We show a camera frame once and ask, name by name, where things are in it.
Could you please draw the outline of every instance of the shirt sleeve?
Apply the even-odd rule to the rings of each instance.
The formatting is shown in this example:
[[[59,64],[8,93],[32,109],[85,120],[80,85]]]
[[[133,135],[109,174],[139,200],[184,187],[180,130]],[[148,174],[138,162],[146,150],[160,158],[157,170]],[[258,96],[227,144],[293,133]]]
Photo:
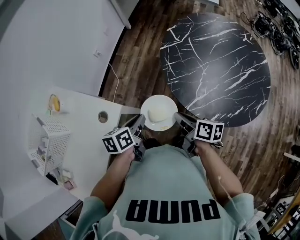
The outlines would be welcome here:
[[[83,202],[83,207],[76,224],[76,228],[70,240],[81,240],[89,231],[92,225],[107,215],[104,203],[98,197],[87,197]]]
[[[242,193],[233,197],[232,200],[233,202],[229,201],[225,205],[225,211],[234,219],[237,225],[243,220],[248,222],[254,216],[253,196],[248,193]],[[256,225],[249,229],[246,235],[250,240],[260,240]]]

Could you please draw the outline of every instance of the round hole in counter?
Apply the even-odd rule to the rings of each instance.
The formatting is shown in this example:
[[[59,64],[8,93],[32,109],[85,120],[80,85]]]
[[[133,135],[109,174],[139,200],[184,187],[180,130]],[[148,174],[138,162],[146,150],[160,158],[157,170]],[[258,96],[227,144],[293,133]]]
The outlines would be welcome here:
[[[106,123],[107,120],[108,120],[108,114],[107,114],[107,112],[105,112],[105,111],[99,112],[99,114],[98,114],[98,120],[101,123]]]

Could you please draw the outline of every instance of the small box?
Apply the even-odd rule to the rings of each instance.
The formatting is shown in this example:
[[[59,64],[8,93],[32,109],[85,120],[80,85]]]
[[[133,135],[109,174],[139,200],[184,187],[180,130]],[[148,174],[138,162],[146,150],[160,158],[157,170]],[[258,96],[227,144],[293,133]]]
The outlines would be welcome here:
[[[102,141],[108,153],[122,153],[131,146],[135,141],[128,127],[114,129],[102,137]]]
[[[208,143],[215,143],[221,141],[224,130],[224,123],[197,120],[194,138]]]

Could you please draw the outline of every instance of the round table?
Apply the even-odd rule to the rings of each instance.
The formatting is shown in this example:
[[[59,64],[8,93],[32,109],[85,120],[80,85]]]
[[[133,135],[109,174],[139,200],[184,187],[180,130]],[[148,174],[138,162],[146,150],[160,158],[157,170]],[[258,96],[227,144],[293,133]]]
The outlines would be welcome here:
[[[170,27],[160,48],[167,85],[193,115],[237,127],[256,118],[270,93],[265,55],[237,22],[191,14]]]

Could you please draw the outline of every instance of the person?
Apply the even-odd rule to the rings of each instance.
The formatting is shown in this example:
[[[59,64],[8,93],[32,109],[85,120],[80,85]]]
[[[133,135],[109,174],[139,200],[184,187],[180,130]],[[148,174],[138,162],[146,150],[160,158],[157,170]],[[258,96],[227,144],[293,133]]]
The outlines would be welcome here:
[[[170,145],[147,149],[142,162],[133,148],[118,155],[84,200],[71,239],[239,239],[254,216],[253,196],[209,143],[195,145],[199,157]],[[260,239],[256,225],[243,236]]]

